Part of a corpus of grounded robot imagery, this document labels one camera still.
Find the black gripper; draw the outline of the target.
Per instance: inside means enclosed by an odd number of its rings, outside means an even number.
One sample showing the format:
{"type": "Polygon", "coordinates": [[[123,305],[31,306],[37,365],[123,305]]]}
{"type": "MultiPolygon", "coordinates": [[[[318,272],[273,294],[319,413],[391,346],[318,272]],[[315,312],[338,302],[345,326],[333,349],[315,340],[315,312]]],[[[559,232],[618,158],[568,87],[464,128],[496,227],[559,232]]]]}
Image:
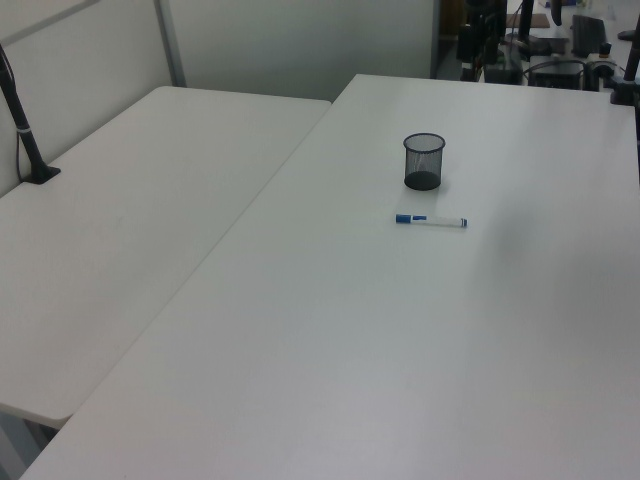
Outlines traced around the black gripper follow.
{"type": "Polygon", "coordinates": [[[503,0],[465,0],[469,24],[462,25],[458,33],[457,59],[462,63],[461,80],[474,80],[474,29],[470,24],[487,22],[483,60],[485,65],[494,65],[498,60],[501,39],[501,22],[504,20],[503,0]]]}

